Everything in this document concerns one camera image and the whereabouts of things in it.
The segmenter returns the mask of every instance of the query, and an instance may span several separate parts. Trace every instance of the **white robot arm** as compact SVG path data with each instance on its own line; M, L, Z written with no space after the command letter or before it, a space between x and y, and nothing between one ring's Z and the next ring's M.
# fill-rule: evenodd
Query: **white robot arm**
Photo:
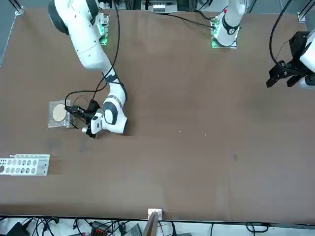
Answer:
M84 133L92 133L92 137L102 129L121 134L127 125L123 112L127 93L99 43L100 35L94 24L98 7L97 0L52 0L48 6L51 21L59 31L70 36L83 66L102 71L110 86L102 108L94 111L90 123L82 129Z
M296 83L303 89L315 88L315 30L312 32L297 32L290 40L293 56L288 63L283 60L269 71L270 79L266 82L268 88L279 79L288 78L287 86Z
M244 0L229 0L226 12L219 15L220 26L214 38L223 46L230 46L237 38L240 22L245 14L246 6Z

